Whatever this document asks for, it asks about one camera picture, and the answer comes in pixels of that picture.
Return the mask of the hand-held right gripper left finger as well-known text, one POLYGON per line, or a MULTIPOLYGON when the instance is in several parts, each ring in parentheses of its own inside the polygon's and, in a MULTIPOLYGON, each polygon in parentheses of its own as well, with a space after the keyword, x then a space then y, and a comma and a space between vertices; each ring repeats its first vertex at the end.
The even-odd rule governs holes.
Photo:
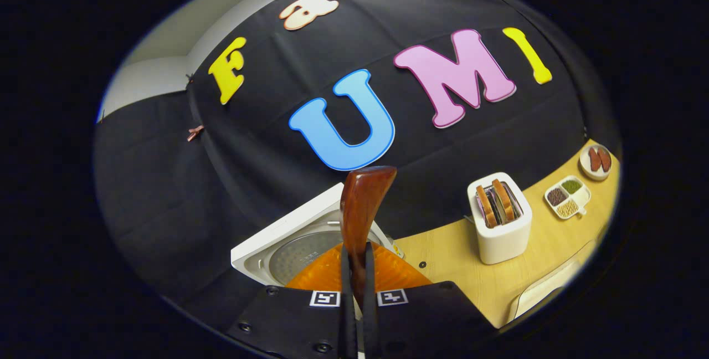
POLYGON ((227 331, 230 338, 271 358, 355 358, 356 311, 350 261, 341 245, 330 268, 342 278, 334 289, 267 285, 227 331))

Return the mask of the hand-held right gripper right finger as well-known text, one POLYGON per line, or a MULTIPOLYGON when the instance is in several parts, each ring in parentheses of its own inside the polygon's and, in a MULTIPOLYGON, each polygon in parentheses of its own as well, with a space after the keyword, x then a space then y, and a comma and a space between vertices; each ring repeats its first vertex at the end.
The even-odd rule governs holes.
POLYGON ((453 281, 375 291, 374 249, 366 247, 366 358, 471 358, 498 333, 453 281))

